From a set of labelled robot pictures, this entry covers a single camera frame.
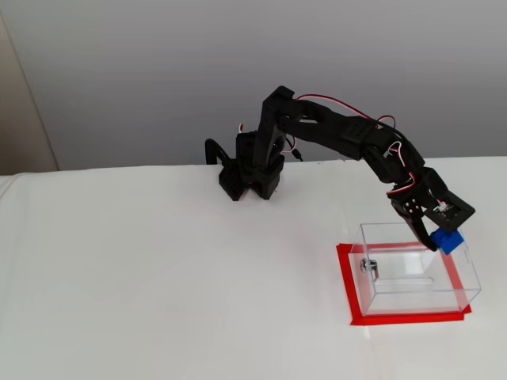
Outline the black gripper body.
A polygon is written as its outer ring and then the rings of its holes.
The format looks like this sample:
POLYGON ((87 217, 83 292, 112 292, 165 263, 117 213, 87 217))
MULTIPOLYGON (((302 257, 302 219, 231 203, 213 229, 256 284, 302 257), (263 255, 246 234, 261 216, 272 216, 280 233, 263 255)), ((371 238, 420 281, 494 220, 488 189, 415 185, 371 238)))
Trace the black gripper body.
POLYGON ((397 211, 421 211, 446 232, 453 232, 467 221, 475 209, 452 193, 439 174, 432 168, 424 168, 422 175, 405 189, 391 192, 391 204, 397 211))

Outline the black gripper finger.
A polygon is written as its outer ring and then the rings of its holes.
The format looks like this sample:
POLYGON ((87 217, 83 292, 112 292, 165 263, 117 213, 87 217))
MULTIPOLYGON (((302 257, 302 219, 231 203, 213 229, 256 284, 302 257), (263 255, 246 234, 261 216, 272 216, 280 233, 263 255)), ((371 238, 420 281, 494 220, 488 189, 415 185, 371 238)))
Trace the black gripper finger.
POLYGON ((438 250, 436 243, 425 228, 422 221, 423 213, 421 211, 397 211, 397 214, 406 222, 420 243, 432 251, 438 250))

